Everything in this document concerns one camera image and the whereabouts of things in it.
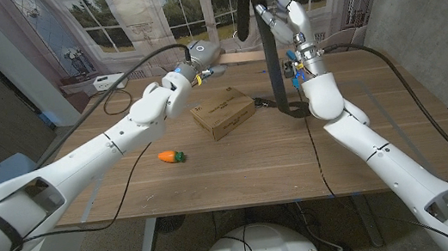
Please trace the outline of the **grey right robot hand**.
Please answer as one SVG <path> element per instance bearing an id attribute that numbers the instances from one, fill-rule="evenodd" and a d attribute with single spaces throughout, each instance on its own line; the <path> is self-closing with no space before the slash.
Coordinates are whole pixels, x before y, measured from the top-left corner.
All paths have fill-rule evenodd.
<path id="1" fill-rule="evenodd" d="M 255 5 L 256 14 L 264 21 L 275 39 L 285 45 L 293 44 L 296 61 L 313 76 L 326 74 L 322 57 L 317 53 L 315 34 L 311 20 L 301 3 L 294 0 L 266 0 L 279 14 L 274 15 L 268 7 Z"/>

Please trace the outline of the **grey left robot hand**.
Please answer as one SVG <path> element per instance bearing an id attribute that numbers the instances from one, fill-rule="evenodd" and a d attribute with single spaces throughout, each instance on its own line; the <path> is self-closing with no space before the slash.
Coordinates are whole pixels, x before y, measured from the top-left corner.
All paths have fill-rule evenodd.
<path id="1" fill-rule="evenodd" d="M 218 62 L 218 58 L 224 53 L 224 49 L 219 43 L 196 40 L 189 43 L 187 47 L 191 58 L 189 61 L 178 64 L 175 68 L 176 73 L 180 73 L 190 83 L 196 81 L 197 75 L 201 76 L 202 80 L 224 75 L 227 66 Z"/>

